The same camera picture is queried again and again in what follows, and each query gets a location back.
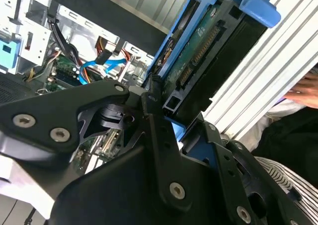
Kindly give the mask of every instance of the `silver screw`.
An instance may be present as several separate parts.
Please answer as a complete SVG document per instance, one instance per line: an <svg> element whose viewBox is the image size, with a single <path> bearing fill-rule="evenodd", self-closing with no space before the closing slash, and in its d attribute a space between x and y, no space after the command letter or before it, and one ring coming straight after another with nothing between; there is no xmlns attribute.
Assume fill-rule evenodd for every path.
<svg viewBox="0 0 318 225"><path fill-rule="evenodd" d="M16 115L12 121L17 127L22 127L22 128L32 127L34 126L36 122L35 118L28 114Z"/></svg>
<svg viewBox="0 0 318 225"><path fill-rule="evenodd" d="M215 126L213 126L212 124L209 124L209 127L210 127L213 131L216 130Z"/></svg>
<svg viewBox="0 0 318 225"><path fill-rule="evenodd" d="M149 95L148 98L150 98L152 101L155 101L155 102L157 101L157 99L151 95Z"/></svg>
<svg viewBox="0 0 318 225"><path fill-rule="evenodd" d="M291 225L298 225L298 223L296 223L294 220L290 220L290 224Z"/></svg>
<svg viewBox="0 0 318 225"><path fill-rule="evenodd" d="M50 136L56 142L67 142L71 137L71 134L65 128L58 127L51 130Z"/></svg>
<svg viewBox="0 0 318 225"><path fill-rule="evenodd" d="M214 8L214 9L211 11L210 16L211 16L211 17L215 16L215 13L217 13L217 9L216 9L216 8Z"/></svg>
<svg viewBox="0 0 318 225"><path fill-rule="evenodd" d="M184 188L181 186L181 184L173 182L170 184L170 193L176 198L176 199L184 199L185 197L185 191Z"/></svg>
<svg viewBox="0 0 318 225"><path fill-rule="evenodd" d="M115 86L115 89L117 89L118 91L120 92L123 92L124 91L124 88L122 86L119 86L119 85L116 85Z"/></svg>
<svg viewBox="0 0 318 225"><path fill-rule="evenodd" d="M236 147L239 148L240 150L243 149L243 147L239 143L235 143Z"/></svg>
<svg viewBox="0 0 318 225"><path fill-rule="evenodd" d="M250 224L251 217L245 208L238 206L237 213L238 213L238 216L240 217L240 219L242 219L246 224Z"/></svg>

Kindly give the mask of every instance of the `metal frame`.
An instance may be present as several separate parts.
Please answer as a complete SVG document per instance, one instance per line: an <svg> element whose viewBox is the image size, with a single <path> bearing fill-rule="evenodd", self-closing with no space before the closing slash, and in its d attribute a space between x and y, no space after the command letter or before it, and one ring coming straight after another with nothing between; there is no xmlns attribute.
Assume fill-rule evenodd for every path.
<svg viewBox="0 0 318 225"><path fill-rule="evenodd" d="M268 29L204 112L240 139L318 61L318 0L272 0L282 21Z"/></svg>
<svg viewBox="0 0 318 225"><path fill-rule="evenodd" d="M111 0L55 0L91 22L154 55L166 34Z"/></svg>
<svg viewBox="0 0 318 225"><path fill-rule="evenodd" d="M1 0L4 9L0 15L0 29L9 35L12 33L18 34L22 42L19 55L36 65L42 65L51 31L26 17L31 1L32 0ZM48 6L50 3L50 0L36 1L44 6ZM11 22L9 17L18 20L21 24ZM33 34L33 38L31 47L27 50L25 46L29 32ZM7 71L11 74L16 74L19 68L15 66Z"/></svg>

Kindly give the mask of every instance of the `black plastic bracket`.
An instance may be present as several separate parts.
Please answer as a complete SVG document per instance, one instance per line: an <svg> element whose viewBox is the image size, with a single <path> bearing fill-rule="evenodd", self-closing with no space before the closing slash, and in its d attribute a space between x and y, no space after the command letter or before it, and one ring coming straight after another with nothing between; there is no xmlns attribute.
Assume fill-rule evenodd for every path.
<svg viewBox="0 0 318 225"><path fill-rule="evenodd" d="M186 212L191 208L191 192L182 168L181 155L173 132L172 124L163 115L160 101L154 94L145 92L141 95L143 118L140 126L132 136L121 154L131 150L135 145L145 145L149 155L149 176L153 184L154 201L160 201L158 209L173 209ZM180 184L185 197L178 199L171 194L170 184Z"/></svg>
<svg viewBox="0 0 318 225"><path fill-rule="evenodd" d="M248 213L249 223L257 224L258 219L245 194L236 162L232 153L222 146L216 127L208 122L202 122L199 117L192 125L191 131L193 133L187 133L183 141L184 143L194 141L194 143L191 147L186 143L186 149L183 152L189 157L207 163L212 171L218 175L218 181L215 181L215 185L220 191L217 194L218 201L223 203L218 206L219 213L227 214L229 222L243 224L237 209L244 208Z"/></svg>
<svg viewBox="0 0 318 225"><path fill-rule="evenodd" d="M122 84L99 81L2 105L0 152L45 167L66 166L85 140L83 135L96 111L125 103L128 97L129 91ZM15 125L13 119L20 114L32 116L35 124L28 128ZM66 129L69 139L56 142L50 136L54 128Z"/></svg>
<svg viewBox="0 0 318 225"><path fill-rule="evenodd" d="M125 40L123 38L119 38L113 54L118 56L124 44L125 44Z"/></svg>
<svg viewBox="0 0 318 225"><path fill-rule="evenodd" d="M257 194L264 202L268 224L290 224L290 221L302 225L312 224L243 144L229 141L226 148L239 164L247 196Z"/></svg>

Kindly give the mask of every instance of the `blue clip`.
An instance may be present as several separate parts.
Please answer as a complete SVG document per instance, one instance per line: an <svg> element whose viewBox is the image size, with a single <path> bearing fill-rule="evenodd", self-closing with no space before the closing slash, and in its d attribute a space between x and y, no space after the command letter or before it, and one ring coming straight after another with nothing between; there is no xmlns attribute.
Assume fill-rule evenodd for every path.
<svg viewBox="0 0 318 225"><path fill-rule="evenodd" d="M234 0L239 4L239 9L251 16L259 23L272 28L279 23L281 15L269 0Z"/></svg>
<svg viewBox="0 0 318 225"><path fill-rule="evenodd" d="M185 126L168 117L164 118L172 123L175 138L177 139L177 141L180 141L183 135L185 134Z"/></svg>

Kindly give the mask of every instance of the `black mounting arm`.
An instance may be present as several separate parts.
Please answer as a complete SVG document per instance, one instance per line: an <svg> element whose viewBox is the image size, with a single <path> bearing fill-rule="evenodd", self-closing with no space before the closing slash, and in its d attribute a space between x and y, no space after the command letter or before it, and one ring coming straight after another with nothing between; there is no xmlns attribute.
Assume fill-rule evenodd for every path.
<svg viewBox="0 0 318 225"><path fill-rule="evenodd" d="M62 170L80 143L109 128L134 131L119 157L63 189L50 225L311 224L247 150L223 146L202 119L188 129L180 153L157 82L140 96L99 81L0 107L1 154L42 172ZM253 193L267 214L257 212Z"/></svg>

